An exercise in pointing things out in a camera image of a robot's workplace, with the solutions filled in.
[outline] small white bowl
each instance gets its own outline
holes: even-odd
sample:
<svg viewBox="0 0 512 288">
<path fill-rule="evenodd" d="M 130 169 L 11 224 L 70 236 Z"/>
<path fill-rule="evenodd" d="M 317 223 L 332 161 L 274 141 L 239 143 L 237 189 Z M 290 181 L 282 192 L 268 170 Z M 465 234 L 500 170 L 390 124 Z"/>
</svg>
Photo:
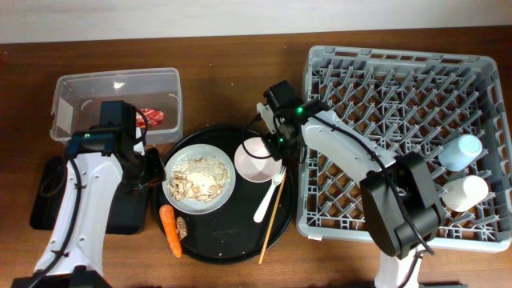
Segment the small white bowl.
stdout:
<svg viewBox="0 0 512 288">
<path fill-rule="evenodd" d="M 247 150 L 254 156 L 267 156 L 269 154 L 261 137 L 247 139 L 244 143 Z M 267 159 L 252 158 L 243 149 L 242 144 L 234 154 L 234 167 L 242 177 L 254 183 L 271 180 L 279 172 L 281 162 L 281 160 L 274 161 L 272 157 Z"/>
</svg>

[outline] white plastic cup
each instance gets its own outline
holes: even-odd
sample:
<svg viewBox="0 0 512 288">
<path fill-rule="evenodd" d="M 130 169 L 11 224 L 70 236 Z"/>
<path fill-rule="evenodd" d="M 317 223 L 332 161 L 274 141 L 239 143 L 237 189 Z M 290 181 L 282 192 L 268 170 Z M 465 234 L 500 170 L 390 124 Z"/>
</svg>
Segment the white plastic cup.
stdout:
<svg viewBox="0 0 512 288">
<path fill-rule="evenodd" d="M 444 188 L 448 192 L 442 196 L 442 200 L 446 206 L 457 212 L 467 211 L 479 204 L 489 193 L 487 182 L 475 175 L 448 182 Z"/>
</svg>

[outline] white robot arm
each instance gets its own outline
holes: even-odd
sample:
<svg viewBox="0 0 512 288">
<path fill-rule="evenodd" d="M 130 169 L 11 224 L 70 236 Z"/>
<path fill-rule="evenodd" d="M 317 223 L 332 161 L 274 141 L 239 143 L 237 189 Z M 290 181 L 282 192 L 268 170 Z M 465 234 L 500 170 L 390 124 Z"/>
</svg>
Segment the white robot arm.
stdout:
<svg viewBox="0 0 512 288">
<path fill-rule="evenodd" d="M 433 253 L 426 242 L 444 221 L 424 159 L 381 148 L 319 100 L 303 103 L 286 81 L 263 96 L 267 105 L 257 104 L 257 111 L 270 132 L 262 140 L 275 160 L 308 146 L 359 184 L 366 227 L 382 251 L 376 287 L 418 287 L 421 254 Z M 406 192 L 405 203 L 397 186 Z"/>
<path fill-rule="evenodd" d="M 144 155 L 142 143 L 135 145 L 134 151 Z M 70 242 L 63 257 L 47 275 L 71 274 L 76 266 L 85 266 L 87 270 L 96 270 L 103 276 L 102 251 L 112 198 L 122 178 L 122 168 L 114 155 L 102 156 L 102 153 L 79 154 L 75 162 L 78 175 L 82 179 L 82 199 Z M 55 258 L 64 242 L 70 226 L 76 201 L 77 175 L 71 163 L 67 163 L 66 191 L 58 212 L 54 232 L 44 254 L 35 267 L 35 272 L 43 270 Z"/>
<path fill-rule="evenodd" d="M 270 109 L 258 110 L 264 114 L 271 114 Z M 316 114 L 319 118 L 333 123 L 339 128 L 351 133 L 359 140 L 364 142 L 370 147 L 377 155 L 380 156 L 381 161 L 386 167 L 395 163 L 395 157 L 398 156 L 395 152 L 384 150 L 374 142 L 365 138 L 348 127 L 332 110 L 321 111 Z M 273 127 L 273 116 L 266 115 L 263 120 L 269 127 Z M 352 138 L 344 134 L 332 131 L 332 129 L 319 120 L 310 118 L 308 122 L 302 125 L 302 137 L 304 143 L 311 149 L 324 154 L 340 167 L 350 178 L 356 183 L 360 183 L 365 179 L 370 171 L 378 172 L 381 168 L 371 158 L 371 156 Z M 406 279 L 407 274 L 414 261 L 414 256 L 419 251 L 419 246 L 412 249 L 409 254 L 401 259 L 391 257 L 381 252 L 380 267 L 378 275 L 375 279 L 375 286 L 377 288 L 396 288 L 399 287 Z M 418 272 L 421 260 L 416 260 L 417 263 L 412 271 L 412 275 L 407 283 L 403 286 L 406 288 L 418 287 Z"/>
<path fill-rule="evenodd" d="M 102 249 L 114 194 L 145 193 L 166 177 L 158 150 L 144 151 L 147 129 L 136 128 L 136 113 L 148 127 L 131 104 L 103 102 L 99 124 L 73 133 L 54 232 L 34 275 L 12 287 L 110 287 L 102 277 Z"/>
</svg>

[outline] brown wooden surface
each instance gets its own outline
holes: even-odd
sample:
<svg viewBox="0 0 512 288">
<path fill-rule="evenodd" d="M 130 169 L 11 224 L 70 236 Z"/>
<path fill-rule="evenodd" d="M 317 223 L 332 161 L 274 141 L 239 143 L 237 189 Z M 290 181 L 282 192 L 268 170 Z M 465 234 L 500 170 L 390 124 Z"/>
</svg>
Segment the brown wooden surface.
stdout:
<svg viewBox="0 0 512 288">
<path fill-rule="evenodd" d="M 510 26 L 0 45 L 0 286 L 31 275 L 50 237 L 50 232 L 32 230 L 29 216 L 43 163 L 61 150 L 49 136 L 58 77 L 175 67 L 182 82 L 185 132 L 190 134 L 206 125 L 248 122 L 255 104 L 263 101 L 262 92 L 284 78 L 300 91 L 302 68 L 313 45 L 491 56 L 498 63 L 510 115 Z M 115 287 L 316 287 L 372 281 L 378 256 L 372 244 L 307 240 L 292 224 L 261 266 L 257 258 L 208 265 L 172 256 L 148 214 L 142 233 L 106 236 L 103 267 Z M 510 286 L 512 249 L 499 254 L 437 250 L 437 256 L 426 256 L 419 280 Z"/>
</svg>

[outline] carrot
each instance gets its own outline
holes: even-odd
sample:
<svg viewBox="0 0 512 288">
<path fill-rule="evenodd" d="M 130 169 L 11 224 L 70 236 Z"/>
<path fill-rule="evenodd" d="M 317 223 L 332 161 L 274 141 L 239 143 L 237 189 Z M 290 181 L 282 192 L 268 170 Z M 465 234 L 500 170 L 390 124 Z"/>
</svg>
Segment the carrot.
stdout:
<svg viewBox="0 0 512 288">
<path fill-rule="evenodd" d="M 179 243 L 178 233 L 176 232 L 176 219 L 174 219 L 173 207 L 170 205 L 160 207 L 160 219 L 162 220 L 170 249 L 173 251 L 174 256 L 180 258 L 182 256 L 182 246 Z"/>
</svg>

